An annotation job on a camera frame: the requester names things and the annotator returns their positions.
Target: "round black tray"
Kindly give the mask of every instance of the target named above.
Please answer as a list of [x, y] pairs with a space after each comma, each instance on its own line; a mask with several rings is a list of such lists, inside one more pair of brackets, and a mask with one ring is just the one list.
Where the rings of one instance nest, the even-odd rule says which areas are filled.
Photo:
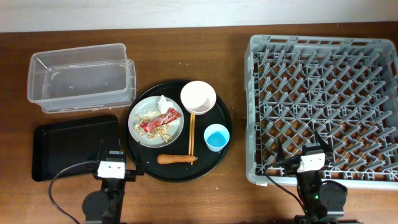
[[[190, 113], [183, 107], [180, 99], [181, 90], [188, 82], [188, 80], [172, 80], [150, 88], [132, 102], [124, 121], [123, 139], [127, 153], [134, 163], [136, 163], [136, 156], [141, 155], [140, 161], [142, 161], [142, 165], [145, 168], [145, 173], [159, 180], [167, 182], [185, 182], [207, 174], [224, 158], [232, 141], [233, 128], [231, 117], [224, 102], [217, 96], [216, 105], [209, 110], [209, 112], [204, 115], [196, 116], [194, 155], [197, 156], [198, 160], [195, 161], [192, 166], [189, 163], [167, 165], [160, 165], [157, 163], [157, 156], [159, 154], [188, 154]], [[180, 136], [173, 143], [165, 147], [156, 149], [140, 146], [139, 143], [131, 137], [129, 132], [128, 120], [130, 112], [133, 107], [144, 98], [160, 95], [173, 99], [181, 106], [184, 115], [184, 127]], [[203, 138], [205, 129], [211, 124], [222, 124], [230, 133], [231, 138], [221, 152], [210, 151]]]

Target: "wooden table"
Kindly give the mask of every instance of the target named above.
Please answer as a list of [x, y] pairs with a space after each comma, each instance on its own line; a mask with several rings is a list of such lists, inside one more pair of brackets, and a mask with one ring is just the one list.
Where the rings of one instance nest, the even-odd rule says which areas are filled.
[[[298, 203], [275, 186], [250, 183], [245, 174], [246, 99], [243, 55], [254, 34], [387, 38], [398, 42], [398, 22], [214, 27], [197, 29], [93, 30], [0, 34], [0, 223], [71, 223], [47, 195], [49, 182], [30, 177], [32, 134], [40, 124], [115, 114], [127, 108], [45, 114], [27, 101], [33, 53], [124, 43], [136, 64], [138, 93], [172, 78], [203, 80], [229, 108], [233, 142], [224, 160], [206, 176], [171, 184], [149, 176], [128, 183], [122, 220], [128, 223], [281, 223], [302, 214]], [[58, 180], [54, 198], [84, 222], [83, 199], [100, 189], [90, 175]], [[345, 220], [396, 223], [398, 192], [350, 189]]]

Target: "chopsticks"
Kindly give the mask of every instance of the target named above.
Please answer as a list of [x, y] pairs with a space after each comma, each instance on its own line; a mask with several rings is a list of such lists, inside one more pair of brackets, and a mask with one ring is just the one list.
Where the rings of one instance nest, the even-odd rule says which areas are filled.
[[195, 145], [195, 115], [191, 114], [191, 120], [189, 125], [189, 146], [188, 155], [193, 156], [193, 146]]

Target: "light blue cup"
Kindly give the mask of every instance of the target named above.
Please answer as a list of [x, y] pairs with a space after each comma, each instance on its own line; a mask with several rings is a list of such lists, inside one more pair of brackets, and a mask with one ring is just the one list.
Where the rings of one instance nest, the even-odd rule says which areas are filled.
[[229, 142], [229, 131], [220, 124], [212, 124], [206, 128], [203, 137], [211, 151], [219, 152]]

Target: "carrot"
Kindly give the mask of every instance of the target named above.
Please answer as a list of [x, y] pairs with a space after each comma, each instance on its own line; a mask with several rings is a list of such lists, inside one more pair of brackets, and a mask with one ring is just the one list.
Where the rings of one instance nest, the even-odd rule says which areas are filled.
[[159, 164], [171, 164], [175, 162], [193, 162], [197, 160], [196, 156], [189, 156], [189, 155], [159, 155], [157, 157], [157, 162]]

